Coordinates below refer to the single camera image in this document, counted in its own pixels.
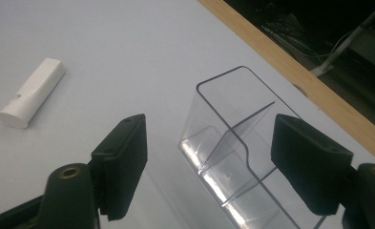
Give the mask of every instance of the plastic organizer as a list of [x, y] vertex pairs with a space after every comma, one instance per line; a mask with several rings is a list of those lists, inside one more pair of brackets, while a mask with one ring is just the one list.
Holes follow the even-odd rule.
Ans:
[[178, 148], [237, 228], [318, 228], [271, 161], [276, 114], [298, 117], [251, 70], [197, 85]]

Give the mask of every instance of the clear plastic container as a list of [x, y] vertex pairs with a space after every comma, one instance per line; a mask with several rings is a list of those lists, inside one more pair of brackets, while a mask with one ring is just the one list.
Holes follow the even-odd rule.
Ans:
[[178, 148], [237, 228], [318, 228], [271, 161], [276, 114], [298, 115], [251, 70], [197, 85]]

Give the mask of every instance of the white object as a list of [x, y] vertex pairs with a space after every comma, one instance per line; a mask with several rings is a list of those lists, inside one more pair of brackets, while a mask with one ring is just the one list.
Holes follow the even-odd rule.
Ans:
[[0, 121], [15, 128], [29, 122], [65, 73], [62, 62], [46, 58], [18, 90], [15, 98], [0, 111]]

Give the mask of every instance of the transparent divider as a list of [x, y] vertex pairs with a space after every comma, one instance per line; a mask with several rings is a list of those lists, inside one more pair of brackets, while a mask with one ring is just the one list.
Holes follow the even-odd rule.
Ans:
[[197, 85], [178, 148], [237, 228], [318, 228], [271, 161], [277, 114], [298, 117], [251, 70]]

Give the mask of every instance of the tabletop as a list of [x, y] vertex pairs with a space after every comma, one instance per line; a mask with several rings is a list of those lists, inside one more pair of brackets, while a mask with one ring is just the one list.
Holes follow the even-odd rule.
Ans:
[[54, 169], [87, 163], [121, 119], [144, 113], [147, 167], [128, 215], [102, 217], [102, 228], [232, 228], [177, 145], [196, 85], [241, 65], [354, 152], [354, 166], [375, 162], [198, 1], [0, 1], [0, 110], [46, 57], [66, 73], [29, 128], [0, 123], [0, 213], [42, 195]]

